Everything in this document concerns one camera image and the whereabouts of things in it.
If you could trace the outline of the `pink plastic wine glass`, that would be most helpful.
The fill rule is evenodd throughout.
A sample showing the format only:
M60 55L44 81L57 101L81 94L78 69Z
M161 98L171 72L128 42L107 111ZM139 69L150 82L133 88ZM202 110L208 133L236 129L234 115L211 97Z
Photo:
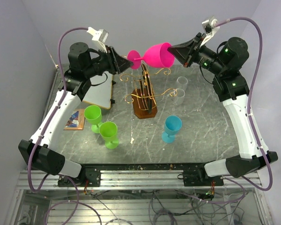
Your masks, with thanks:
M168 42L153 45L146 50L141 57L136 50L131 50L127 59L133 63L132 69L138 69L141 66L142 61L154 68L170 68L175 61L175 57L168 51L168 48L172 45Z

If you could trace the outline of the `green wine glass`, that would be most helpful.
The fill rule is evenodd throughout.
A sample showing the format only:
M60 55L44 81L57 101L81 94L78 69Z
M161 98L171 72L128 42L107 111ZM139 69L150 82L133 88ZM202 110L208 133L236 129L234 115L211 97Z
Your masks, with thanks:
M85 119L91 124L92 132L99 134L102 123L102 111L97 105L90 105L84 110Z
M108 149L115 149L119 145L118 127L114 122L104 122L99 129L99 133Z

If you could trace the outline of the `green wine glass front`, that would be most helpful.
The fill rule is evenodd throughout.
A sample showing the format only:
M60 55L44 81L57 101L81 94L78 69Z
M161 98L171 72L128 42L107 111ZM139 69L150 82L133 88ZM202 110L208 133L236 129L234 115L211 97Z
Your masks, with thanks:
M114 122L104 122L99 129L99 133L108 149L115 149L119 145L118 127Z

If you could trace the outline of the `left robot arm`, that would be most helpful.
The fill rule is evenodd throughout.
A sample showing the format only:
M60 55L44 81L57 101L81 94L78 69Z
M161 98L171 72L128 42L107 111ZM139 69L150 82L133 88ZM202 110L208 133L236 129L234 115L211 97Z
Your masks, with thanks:
M68 59L69 69L48 114L32 137L28 141L21 140L18 148L29 170L66 175L75 186L81 186L86 181L86 174L81 171L81 164L56 152L59 136L91 87L92 77L104 72L121 74L133 63L120 56L112 46L107 46L103 52L91 49L83 42L70 46Z

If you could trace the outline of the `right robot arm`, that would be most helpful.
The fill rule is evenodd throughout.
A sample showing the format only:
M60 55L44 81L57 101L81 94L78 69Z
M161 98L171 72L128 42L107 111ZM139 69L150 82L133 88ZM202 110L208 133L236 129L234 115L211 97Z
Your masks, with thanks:
M226 109L237 137L238 155L206 163L204 170L198 172L197 180L205 186L213 181L214 176L231 175L238 178L257 171L267 162L276 162L278 155L269 151L260 137L255 137L260 134L258 128L252 129L256 120L247 105L250 90L240 73L249 58L247 43L239 37L231 37L214 52L203 44L204 37L204 34L198 33L188 42L169 47L168 52L185 68L196 63L214 75L214 91Z

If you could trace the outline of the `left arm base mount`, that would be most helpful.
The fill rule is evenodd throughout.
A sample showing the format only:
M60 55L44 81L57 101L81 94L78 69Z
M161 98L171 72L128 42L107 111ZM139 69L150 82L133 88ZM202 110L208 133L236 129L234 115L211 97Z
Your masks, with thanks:
M89 165L83 165L81 172L77 178L61 175L60 180L58 180L58 187L73 187L73 183L78 187L99 187L101 182L101 172L96 167L91 167Z

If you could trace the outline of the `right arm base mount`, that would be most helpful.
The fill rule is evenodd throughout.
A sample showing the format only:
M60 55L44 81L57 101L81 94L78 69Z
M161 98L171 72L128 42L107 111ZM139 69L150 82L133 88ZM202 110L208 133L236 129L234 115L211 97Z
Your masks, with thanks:
M185 187L211 187L223 186L224 182L221 176L209 177L205 171L204 164L190 163L182 164L182 172L177 176L183 181Z

